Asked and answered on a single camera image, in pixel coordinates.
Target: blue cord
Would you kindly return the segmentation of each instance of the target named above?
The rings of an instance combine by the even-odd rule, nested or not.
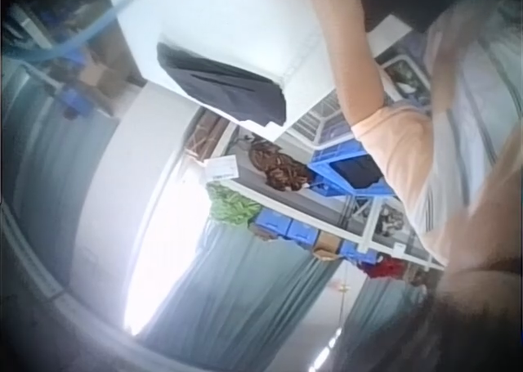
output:
[[[100,31],[105,29],[118,14],[132,4],[133,0],[122,0],[98,18],[94,23],[87,27],[81,33],[78,33],[71,39],[53,47],[52,49],[24,49],[22,47],[5,45],[2,46],[2,53],[13,59],[26,62],[38,62],[56,59],[70,53],[74,49],[81,47],[89,39],[96,36]]]

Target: dark hair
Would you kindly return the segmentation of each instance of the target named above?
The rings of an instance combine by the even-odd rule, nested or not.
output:
[[[505,372],[521,370],[521,348],[521,325],[505,315],[463,313],[431,296],[367,338],[344,332],[332,371]]]

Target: white label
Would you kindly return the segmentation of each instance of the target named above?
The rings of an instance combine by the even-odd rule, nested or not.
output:
[[[394,248],[392,249],[393,258],[402,258],[405,254],[405,249],[407,248],[406,244],[394,243]]]
[[[205,159],[204,163],[205,177],[208,182],[219,182],[239,176],[236,155]]]

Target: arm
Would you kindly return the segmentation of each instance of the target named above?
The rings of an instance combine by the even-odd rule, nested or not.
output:
[[[367,41],[360,0],[311,0],[329,50],[337,96],[350,125],[383,106],[383,85]]]

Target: gray curtain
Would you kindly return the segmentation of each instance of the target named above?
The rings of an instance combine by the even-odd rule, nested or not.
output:
[[[67,285],[83,201],[117,127],[93,111],[69,120],[45,83],[30,78],[2,99],[2,197],[50,273]]]
[[[342,336],[337,341],[333,370],[344,370],[351,364],[350,359],[362,341],[405,309],[420,303],[424,297],[419,287],[402,280],[367,279],[345,320]]]
[[[291,242],[209,222],[200,254],[157,318],[147,347],[204,370],[263,371],[339,267]]]

